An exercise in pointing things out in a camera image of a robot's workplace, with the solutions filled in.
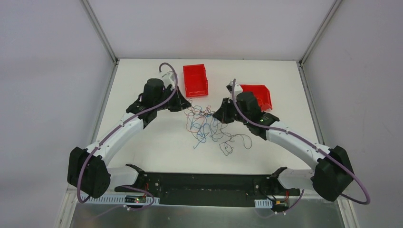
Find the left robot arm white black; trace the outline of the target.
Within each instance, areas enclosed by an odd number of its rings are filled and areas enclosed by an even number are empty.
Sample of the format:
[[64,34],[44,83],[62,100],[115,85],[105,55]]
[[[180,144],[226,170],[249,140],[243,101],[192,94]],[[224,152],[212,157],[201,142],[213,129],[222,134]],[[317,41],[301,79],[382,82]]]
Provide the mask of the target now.
[[110,161],[157,117],[158,111],[179,112],[190,106],[174,75],[147,80],[143,92],[110,131],[86,148],[76,147],[70,152],[67,182],[95,199],[124,185],[140,192],[145,186],[145,179],[139,176],[141,170],[133,165],[110,168]]

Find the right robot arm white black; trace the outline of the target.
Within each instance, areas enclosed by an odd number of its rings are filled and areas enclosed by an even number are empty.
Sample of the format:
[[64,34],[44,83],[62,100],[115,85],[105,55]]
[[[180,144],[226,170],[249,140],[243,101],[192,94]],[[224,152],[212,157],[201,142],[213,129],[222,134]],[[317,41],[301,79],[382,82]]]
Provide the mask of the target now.
[[277,195],[288,189],[306,189],[314,190],[325,200],[335,201],[353,181],[354,171],[344,148],[314,143],[290,131],[278,117],[261,111],[251,92],[238,94],[236,102],[223,98],[213,117],[223,124],[243,123],[253,135],[279,145],[309,166],[308,170],[277,169],[269,185]]

